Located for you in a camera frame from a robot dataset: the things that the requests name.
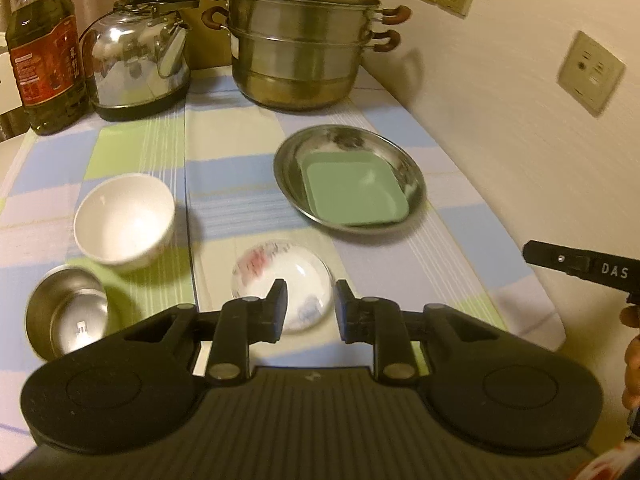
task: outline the round pad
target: round pad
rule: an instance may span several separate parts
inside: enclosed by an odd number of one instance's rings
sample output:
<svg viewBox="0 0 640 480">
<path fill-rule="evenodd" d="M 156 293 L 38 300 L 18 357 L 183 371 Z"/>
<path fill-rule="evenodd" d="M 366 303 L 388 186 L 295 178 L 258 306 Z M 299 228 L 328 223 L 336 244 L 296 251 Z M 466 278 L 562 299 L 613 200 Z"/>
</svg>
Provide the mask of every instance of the round pad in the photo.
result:
<svg viewBox="0 0 640 480">
<path fill-rule="evenodd" d="M 491 400 L 508 408 L 530 410 L 554 400 L 558 384 L 530 366 L 507 366 L 484 378 L 484 390 Z"/>
<path fill-rule="evenodd" d="M 455 433 L 494 452 L 534 456 L 588 439 L 602 393 L 587 370 L 543 349 L 471 354 L 421 379 L 430 405 Z"/>
<path fill-rule="evenodd" d="M 131 402 L 140 386 L 135 373 L 103 366 L 74 376 L 66 385 L 66 394 L 83 408 L 108 409 Z"/>
<path fill-rule="evenodd" d="M 105 454 L 171 433 L 194 398 L 191 374 L 157 345 L 122 340 L 44 365 L 26 381 L 20 406 L 37 442 Z"/>
</svg>

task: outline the white ceramic bowl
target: white ceramic bowl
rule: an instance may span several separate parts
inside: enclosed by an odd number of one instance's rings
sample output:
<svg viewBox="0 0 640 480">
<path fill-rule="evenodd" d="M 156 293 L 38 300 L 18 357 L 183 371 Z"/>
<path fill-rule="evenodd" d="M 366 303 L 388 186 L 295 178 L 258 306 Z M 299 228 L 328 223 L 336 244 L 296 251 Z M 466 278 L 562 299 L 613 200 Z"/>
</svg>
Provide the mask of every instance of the white ceramic bowl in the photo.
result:
<svg viewBox="0 0 640 480">
<path fill-rule="evenodd" d="M 82 200 L 74 237 L 88 258 L 120 272 L 147 266 L 169 243 L 175 201 L 154 176 L 129 173 L 98 184 Z"/>
</svg>

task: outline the green rectangular dish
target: green rectangular dish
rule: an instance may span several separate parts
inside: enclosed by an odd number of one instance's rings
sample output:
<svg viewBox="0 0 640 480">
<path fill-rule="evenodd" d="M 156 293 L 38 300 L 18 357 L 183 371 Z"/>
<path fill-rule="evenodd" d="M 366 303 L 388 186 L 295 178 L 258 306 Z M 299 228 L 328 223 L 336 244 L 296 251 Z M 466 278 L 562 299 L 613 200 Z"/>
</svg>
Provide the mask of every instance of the green rectangular dish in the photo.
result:
<svg viewBox="0 0 640 480">
<path fill-rule="evenodd" d="M 409 204 L 393 170 L 371 152 L 316 152 L 300 161 L 311 211 L 342 225 L 399 222 Z"/>
</svg>

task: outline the red bottle label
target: red bottle label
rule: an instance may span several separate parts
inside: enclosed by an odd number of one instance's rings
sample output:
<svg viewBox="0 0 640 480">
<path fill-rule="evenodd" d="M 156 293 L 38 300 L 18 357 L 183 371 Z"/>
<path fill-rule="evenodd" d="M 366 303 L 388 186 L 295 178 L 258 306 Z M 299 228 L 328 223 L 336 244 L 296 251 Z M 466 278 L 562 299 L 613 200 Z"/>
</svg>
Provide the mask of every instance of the red bottle label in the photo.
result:
<svg viewBox="0 0 640 480">
<path fill-rule="evenodd" d="M 82 77 L 76 17 L 69 16 L 37 40 L 9 51 L 22 103 L 38 105 L 59 96 Z"/>
</svg>

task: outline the kettle spout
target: kettle spout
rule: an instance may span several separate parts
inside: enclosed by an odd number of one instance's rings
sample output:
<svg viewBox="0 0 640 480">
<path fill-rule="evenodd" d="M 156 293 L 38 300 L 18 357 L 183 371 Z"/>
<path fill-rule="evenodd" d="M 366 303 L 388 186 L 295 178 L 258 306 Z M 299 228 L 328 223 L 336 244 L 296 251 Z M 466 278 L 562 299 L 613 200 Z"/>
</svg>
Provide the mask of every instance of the kettle spout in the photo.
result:
<svg viewBox="0 0 640 480">
<path fill-rule="evenodd" d="M 160 77 L 169 77 L 175 74 L 182 65 L 182 52 L 187 41 L 189 25 L 184 22 L 175 24 L 169 39 L 158 53 L 158 74 Z"/>
</svg>

